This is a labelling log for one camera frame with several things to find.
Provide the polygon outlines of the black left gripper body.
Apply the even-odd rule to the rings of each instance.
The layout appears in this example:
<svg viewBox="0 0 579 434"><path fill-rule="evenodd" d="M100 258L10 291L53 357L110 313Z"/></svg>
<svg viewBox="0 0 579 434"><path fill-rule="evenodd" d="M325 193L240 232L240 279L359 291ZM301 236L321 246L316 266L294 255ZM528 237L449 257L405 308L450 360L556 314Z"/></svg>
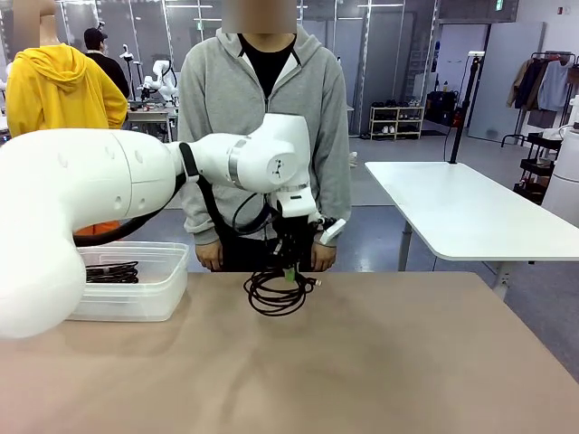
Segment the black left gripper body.
<svg viewBox="0 0 579 434"><path fill-rule="evenodd" d="M277 244L272 250L272 265L278 269L312 270L314 231L307 216L278 218L272 223Z"/></svg>

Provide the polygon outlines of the person's left forearm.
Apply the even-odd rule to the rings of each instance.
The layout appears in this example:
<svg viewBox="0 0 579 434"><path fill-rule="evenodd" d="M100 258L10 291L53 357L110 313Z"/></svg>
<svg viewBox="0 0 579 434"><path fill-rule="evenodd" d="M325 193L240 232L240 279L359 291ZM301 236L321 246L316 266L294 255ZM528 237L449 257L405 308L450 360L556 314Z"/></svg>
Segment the person's left forearm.
<svg viewBox="0 0 579 434"><path fill-rule="evenodd" d="M321 213L336 220L351 216L351 172L348 162L326 160L315 172L317 204Z"/></svg>

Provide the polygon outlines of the person's right forearm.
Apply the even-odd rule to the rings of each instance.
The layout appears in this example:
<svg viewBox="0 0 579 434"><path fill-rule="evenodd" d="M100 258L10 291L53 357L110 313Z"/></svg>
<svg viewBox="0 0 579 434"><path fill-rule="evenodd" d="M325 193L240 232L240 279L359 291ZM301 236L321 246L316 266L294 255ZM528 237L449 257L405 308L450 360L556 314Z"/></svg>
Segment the person's right forearm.
<svg viewBox="0 0 579 434"><path fill-rule="evenodd" d="M199 186L195 183L187 183L179 194L185 213L184 228L193 236L195 245L204 246L218 241L219 236L207 211Z"/></svg>

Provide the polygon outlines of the person's left hand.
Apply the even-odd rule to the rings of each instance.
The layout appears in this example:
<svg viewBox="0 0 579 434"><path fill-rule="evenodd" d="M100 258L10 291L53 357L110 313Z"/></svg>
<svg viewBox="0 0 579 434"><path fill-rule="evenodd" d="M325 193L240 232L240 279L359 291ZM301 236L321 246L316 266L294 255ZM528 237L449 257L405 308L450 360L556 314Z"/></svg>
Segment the person's left hand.
<svg viewBox="0 0 579 434"><path fill-rule="evenodd" d="M314 242L311 248L311 268L314 272L330 269L337 258L337 248Z"/></svg>

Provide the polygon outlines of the person's right hand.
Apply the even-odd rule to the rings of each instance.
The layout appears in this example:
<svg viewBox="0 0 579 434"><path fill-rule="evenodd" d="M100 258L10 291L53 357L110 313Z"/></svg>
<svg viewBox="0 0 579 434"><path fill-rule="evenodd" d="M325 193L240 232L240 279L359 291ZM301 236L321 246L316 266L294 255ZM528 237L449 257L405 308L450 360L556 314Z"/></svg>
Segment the person's right hand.
<svg viewBox="0 0 579 434"><path fill-rule="evenodd" d="M200 264L210 271L220 271L223 266L223 246L220 241L196 245L195 255Z"/></svg>

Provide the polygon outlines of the person's black trousers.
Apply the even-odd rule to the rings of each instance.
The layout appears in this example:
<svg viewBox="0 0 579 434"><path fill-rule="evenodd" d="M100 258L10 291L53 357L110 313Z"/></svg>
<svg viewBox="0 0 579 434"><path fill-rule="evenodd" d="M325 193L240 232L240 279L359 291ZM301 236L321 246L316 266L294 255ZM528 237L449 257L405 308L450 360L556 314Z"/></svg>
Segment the person's black trousers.
<svg viewBox="0 0 579 434"><path fill-rule="evenodd" d="M221 263L209 264L209 270L221 272L256 272L272 269L276 265L274 248L279 244L277 236L267 240L243 237L224 237L221 242Z"/></svg>

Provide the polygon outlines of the clear plastic storage container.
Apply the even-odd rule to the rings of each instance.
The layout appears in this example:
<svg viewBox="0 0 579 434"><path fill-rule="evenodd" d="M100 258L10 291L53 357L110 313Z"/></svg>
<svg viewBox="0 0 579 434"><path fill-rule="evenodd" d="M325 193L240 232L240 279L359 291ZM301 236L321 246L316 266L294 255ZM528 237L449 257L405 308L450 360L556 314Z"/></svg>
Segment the clear plastic storage container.
<svg viewBox="0 0 579 434"><path fill-rule="evenodd" d="M189 246L183 243L115 241L80 248L87 266L112 268L133 262L136 283L89 283L69 316L75 321L163 322L173 315L187 286Z"/></svg>

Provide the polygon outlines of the wooden shoe rack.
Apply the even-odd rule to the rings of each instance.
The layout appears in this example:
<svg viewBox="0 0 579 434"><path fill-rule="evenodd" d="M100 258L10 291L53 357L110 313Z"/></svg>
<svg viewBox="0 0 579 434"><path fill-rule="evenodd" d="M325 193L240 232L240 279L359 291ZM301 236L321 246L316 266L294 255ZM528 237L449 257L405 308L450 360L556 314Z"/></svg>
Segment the wooden shoe rack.
<svg viewBox="0 0 579 434"><path fill-rule="evenodd" d="M368 134L371 140L418 139L422 135L424 107L417 105L370 108Z"/></svg>

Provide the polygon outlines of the grey zip hoodie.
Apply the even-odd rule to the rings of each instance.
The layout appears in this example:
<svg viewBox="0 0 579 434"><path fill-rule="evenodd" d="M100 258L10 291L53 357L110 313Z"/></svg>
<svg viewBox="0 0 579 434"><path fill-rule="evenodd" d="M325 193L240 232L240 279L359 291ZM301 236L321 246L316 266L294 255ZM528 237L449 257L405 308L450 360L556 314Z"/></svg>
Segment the grey zip hoodie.
<svg viewBox="0 0 579 434"><path fill-rule="evenodd" d="M186 55L178 90L178 137L226 222L252 222L263 193L284 217L322 214L316 169L348 162L349 143L343 71L315 36L298 29L261 52L218 32Z"/></svg>

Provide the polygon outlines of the white side table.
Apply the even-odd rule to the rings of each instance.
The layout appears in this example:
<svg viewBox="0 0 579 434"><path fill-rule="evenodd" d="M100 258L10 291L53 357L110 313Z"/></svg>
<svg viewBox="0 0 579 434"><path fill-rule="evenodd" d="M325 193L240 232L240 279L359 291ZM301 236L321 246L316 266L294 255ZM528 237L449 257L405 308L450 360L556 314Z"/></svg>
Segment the white side table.
<svg viewBox="0 0 579 434"><path fill-rule="evenodd" d="M437 258L497 263L492 289L499 297L507 294L517 262L579 261L578 228L465 164L368 162L365 167L404 218L401 271L414 234Z"/></svg>

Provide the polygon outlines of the background workbench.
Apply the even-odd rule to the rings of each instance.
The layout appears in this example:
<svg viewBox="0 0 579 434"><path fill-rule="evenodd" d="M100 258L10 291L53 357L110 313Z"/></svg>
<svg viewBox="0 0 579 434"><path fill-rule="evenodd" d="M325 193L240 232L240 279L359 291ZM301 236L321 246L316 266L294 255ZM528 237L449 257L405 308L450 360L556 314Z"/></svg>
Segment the background workbench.
<svg viewBox="0 0 579 434"><path fill-rule="evenodd" d="M178 108L130 106L124 128L148 134L163 143L176 140Z"/></svg>

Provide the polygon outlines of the mannequin orange trousers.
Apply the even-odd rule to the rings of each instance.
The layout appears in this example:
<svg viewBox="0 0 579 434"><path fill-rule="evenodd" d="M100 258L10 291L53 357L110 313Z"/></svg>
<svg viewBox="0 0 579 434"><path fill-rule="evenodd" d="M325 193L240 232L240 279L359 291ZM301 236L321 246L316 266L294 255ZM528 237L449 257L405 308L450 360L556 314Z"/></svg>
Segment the mannequin orange trousers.
<svg viewBox="0 0 579 434"><path fill-rule="evenodd" d="M82 228L75 232L76 236L95 236L114 231L120 226L119 221L101 222Z"/></svg>

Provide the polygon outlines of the black pole with white top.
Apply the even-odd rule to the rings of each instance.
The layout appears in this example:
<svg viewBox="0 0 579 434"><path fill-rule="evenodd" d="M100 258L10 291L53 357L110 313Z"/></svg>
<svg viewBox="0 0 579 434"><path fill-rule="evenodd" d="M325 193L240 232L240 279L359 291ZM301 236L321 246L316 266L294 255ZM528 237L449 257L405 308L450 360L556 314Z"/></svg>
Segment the black pole with white top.
<svg viewBox="0 0 579 434"><path fill-rule="evenodd" d="M457 156L458 156L459 149L460 149L460 141L462 138L466 117L467 117L468 110L470 107L470 98L471 98L471 94L473 91L475 81L477 79L479 66L482 63L484 56L485 56L484 51L478 51L478 52L470 51L469 55L468 55L468 57L472 59L472 63L470 65L470 75L469 75L469 80L468 80L467 87L466 87L466 93L464 95L464 99L462 101L462 106L460 109L460 122L458 123L458 126L457 126L457 131L455 134L455 138L454 138L453 146L452 146L452 150L451 150L451 157L449 160L449 164L451 164L451 165L457 164Z"/></svg>

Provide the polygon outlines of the black utility cart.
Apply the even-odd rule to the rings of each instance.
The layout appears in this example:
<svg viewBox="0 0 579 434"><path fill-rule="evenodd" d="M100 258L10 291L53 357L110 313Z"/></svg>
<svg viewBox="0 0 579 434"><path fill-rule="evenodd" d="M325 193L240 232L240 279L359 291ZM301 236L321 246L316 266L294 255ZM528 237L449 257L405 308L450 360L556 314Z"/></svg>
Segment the black utility cart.
<svg viewBox="0 0 579 434"><path fill-rule="evenodd" d="M521 137L521 144L528 145L529 149L527 157L520 161L522 174L519 181L514 184L515 193L531 203L542 204L562 142L561 138L544 138L542 133L529 133Z"/></svg>

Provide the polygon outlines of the background person in black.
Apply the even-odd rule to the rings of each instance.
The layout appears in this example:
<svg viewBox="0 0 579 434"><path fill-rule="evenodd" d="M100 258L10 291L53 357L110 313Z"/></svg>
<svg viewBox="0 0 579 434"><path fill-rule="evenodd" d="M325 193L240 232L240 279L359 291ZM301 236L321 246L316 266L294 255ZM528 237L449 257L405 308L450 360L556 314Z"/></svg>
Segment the background person in black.
<svg viewBox="0 0 579 434"><path fill-rule="evenodd" d="M93 59L119 88L126 99L130 95L127 79L119 63L105 54L108 36L99 28L88 28L83 35L86 55Z"/></svg>

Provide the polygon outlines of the mannequin yellow hoodie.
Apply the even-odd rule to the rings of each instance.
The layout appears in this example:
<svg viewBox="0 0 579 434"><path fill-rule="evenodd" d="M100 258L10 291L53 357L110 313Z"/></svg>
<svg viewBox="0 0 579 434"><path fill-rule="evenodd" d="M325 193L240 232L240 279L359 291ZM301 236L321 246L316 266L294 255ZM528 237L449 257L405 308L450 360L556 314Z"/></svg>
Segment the mannequin yellow hoodie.
<svg viewBox="0 0 579 434"><path fill-rule="evenodd" d="M12 137L58 128L120 129L128 102L91 58L61 43L18 52L5 91Z"/></svg>

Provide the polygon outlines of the white rounded machine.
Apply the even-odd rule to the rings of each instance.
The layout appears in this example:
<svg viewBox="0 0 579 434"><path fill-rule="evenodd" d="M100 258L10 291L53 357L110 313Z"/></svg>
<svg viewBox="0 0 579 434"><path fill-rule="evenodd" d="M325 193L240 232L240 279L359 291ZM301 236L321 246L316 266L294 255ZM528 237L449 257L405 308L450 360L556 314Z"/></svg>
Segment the white rounded machine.
<svg viewBox="0 0 579 434"><path fill-rule="evenodd" d="M562 142L542 207L579 228L579 94L570 105L568 123L544 134L546 139Z"/></svg>

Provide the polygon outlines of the clothes rack with garments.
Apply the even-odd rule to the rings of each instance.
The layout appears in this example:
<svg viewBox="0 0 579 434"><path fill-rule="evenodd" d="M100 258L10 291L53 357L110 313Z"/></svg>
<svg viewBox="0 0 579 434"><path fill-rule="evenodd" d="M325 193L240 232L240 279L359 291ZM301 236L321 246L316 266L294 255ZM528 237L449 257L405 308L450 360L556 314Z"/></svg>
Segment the clothes rack with garments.
<svg viewBox="0 0 579 434"><path fill-rule="evenodd" d="M551 132L571 117L572 99L579 91L579 55L572 52L534 52L519 68L511 85L507 107L517 111L515 131L502 137L522 145L525 128Z"/></svg>

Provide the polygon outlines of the beige mannequin neck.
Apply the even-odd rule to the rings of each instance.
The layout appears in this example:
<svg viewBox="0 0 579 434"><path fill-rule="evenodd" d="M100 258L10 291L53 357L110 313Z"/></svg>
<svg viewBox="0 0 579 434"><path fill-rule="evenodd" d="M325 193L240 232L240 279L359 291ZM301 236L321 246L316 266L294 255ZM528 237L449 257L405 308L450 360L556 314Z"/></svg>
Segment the beige mannequin neck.
<svg viewBox="0 0 579 434"><path fill-rule="evenodd" d="M60 44L56 22L55 0L38 0L38 5L40 16L40 45L50 46Z"/></svg>

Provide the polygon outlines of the black bags by wall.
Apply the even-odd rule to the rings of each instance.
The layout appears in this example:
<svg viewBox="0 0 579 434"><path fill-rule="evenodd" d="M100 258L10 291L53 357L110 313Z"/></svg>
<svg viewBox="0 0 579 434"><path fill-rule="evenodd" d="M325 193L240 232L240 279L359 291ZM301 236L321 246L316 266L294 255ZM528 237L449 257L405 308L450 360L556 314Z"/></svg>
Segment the black bags by wall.
<svg viewBox="0 0 579 434"><path fill-rule="evenodd" d="M459 92L432 91L426 97L424 118L446 127L457 127L460 121Z"/></svg>

